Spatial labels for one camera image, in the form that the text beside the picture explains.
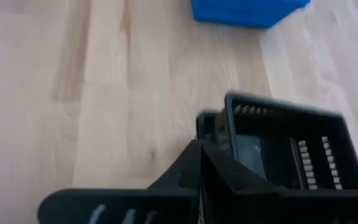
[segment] wooden table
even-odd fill
[[[229,89],[341,111],[358,154],[358,0],[266,31],[189,0],[0,0],[0,223],[58,189],[148,186]]]

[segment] blue plastic box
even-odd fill
[[[310,0],[191,0],[196,21],[267,29]]]

